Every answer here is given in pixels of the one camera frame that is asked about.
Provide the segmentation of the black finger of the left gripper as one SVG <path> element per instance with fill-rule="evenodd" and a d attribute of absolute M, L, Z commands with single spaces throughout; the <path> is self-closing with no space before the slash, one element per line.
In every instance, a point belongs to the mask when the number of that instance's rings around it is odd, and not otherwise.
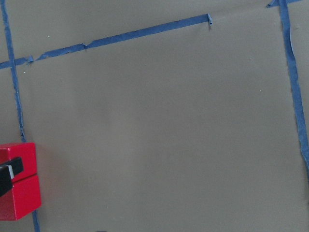
<path fill-rule="evenodd" d="M 13 188 L 13 179 L 24 171 L 21 157 L 14 158 L 0 165 L 0 195 L 3 196 Z"/>

